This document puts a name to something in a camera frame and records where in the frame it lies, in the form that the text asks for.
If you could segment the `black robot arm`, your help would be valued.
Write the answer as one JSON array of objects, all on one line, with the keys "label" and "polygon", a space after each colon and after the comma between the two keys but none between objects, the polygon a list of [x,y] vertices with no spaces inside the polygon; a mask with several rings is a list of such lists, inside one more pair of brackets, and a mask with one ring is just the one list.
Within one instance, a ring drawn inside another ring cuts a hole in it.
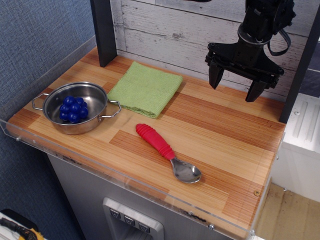
[{"label": "black robot arm", "polygon": [[270,60],[264,47],[270,47],[273,36],[280,34],[289,48],[291,39],[285,28],[296,16],[292,0],[247,0],[245,17],[238,27],[236,43],[208,44],[205,61],[209,67],[209,84],[219,85],[224,71],[252,81],[246,102],[254,102],[269,88],[275,88],[285,71]]}]

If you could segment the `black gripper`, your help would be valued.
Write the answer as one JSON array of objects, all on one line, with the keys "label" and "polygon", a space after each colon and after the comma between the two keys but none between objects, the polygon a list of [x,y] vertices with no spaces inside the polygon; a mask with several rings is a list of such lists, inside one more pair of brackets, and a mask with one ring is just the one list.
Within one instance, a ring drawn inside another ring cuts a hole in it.
[{"label": "black gripper", "polygon": [[263,44],[252,44],[239,39],[237,43],[208,44],[205,61],[209,66],[209,84],[213,89],[219,85],[224,71],[252,80],[245,101],[254,102],[265,89],[275,87],[284,70],[270,60]]}]

